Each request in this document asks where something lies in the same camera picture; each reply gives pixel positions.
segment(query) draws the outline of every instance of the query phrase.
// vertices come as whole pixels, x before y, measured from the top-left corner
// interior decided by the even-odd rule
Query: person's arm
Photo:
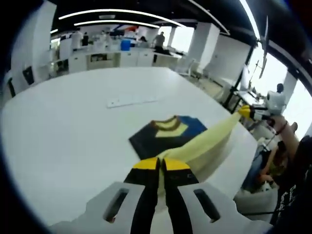
[[[261,170],[261,172],[260,172],[261,175],[266,175],[266,173],[269,171],[269,169],[270,169],[270,164],[272,163],[272,161],[273,161],[273,159],[274,159],[274,157],[275,157],[275,154],[276,154],[277,149],[278,149],[278,147],[275,147],[275,148],[271,151],[266,166],[265,166],[265,167]]]
[[[277,132],[279,132],[286,124],[286,120],[283,116],[274,116],[272,119],[275,120],[274,128]],[[286,150],[289,153],[291,161],[293,161],[299,146],[299,141],[288,123],[280,133],[280,136],[282,137],[282,140],[286,146]]]

